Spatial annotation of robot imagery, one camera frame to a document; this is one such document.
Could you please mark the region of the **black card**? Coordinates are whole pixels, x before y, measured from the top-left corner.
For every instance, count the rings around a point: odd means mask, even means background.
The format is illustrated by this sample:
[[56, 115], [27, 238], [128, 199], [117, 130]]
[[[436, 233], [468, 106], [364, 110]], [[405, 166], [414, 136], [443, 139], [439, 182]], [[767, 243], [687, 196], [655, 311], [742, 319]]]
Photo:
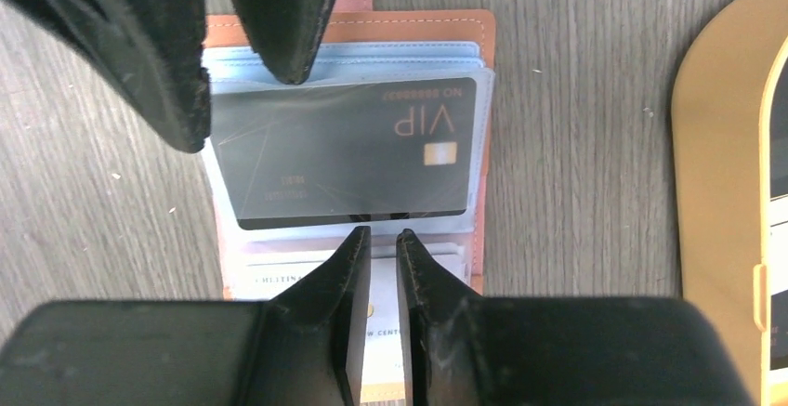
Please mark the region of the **black card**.
[[219, 94], [212, 144], [242, 229], [467, 210], [470, 77]]

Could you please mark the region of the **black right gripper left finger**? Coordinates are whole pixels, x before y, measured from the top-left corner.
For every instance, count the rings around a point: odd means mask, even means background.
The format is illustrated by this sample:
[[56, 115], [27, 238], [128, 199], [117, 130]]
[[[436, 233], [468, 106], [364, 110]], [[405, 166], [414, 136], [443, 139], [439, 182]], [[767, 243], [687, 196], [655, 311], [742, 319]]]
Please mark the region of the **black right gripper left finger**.
[[371, 231], [357, 227], [272, 301], [271, 404], [360, 403], [370, 284]]

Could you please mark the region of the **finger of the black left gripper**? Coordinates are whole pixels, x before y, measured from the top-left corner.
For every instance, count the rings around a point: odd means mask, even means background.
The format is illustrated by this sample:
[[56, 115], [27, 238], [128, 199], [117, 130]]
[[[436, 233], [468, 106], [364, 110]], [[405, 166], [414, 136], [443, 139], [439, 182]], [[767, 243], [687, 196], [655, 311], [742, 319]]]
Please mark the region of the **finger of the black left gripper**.
[[86, 59], [169, 146], [204, 147], [204, 0], [5, 1]]
[[309, 78], [336, 0], [230, 0], [249, 45], [279, 82]]

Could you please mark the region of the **oval wooden card tray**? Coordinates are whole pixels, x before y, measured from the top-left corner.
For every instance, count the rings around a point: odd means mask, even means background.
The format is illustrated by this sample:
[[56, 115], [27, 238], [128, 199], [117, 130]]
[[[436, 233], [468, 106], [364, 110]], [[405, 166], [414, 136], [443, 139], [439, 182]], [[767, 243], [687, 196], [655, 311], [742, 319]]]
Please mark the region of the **oval wooden card tray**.
[[682, 294], [758, 405], [787, 401], [787, 0], [734, 0], [672, 95]]

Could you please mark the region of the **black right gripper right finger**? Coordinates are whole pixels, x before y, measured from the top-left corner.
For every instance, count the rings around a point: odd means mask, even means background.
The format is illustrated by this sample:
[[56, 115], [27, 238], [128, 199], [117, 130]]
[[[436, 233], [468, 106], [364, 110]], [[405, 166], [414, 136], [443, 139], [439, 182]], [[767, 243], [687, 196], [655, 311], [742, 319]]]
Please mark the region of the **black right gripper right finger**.
[[411, 229], [396, 240], [408, 405], [485, 405], [482, 296], [442, 266]]

